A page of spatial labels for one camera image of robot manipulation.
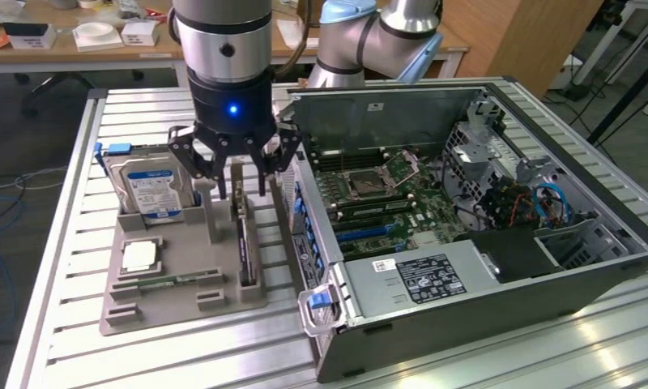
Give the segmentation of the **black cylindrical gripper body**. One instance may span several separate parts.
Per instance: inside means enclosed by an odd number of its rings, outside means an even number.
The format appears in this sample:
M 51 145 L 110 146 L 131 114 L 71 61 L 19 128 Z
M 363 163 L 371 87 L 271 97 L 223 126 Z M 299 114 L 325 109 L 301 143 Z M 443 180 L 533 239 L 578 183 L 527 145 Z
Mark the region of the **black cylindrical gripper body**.
M 246 139 L 265 146 L 277 132 L 271 73 L 239 83 L 204 80 L 188 71 L 200 141 L 227 156 L 247 154 Z

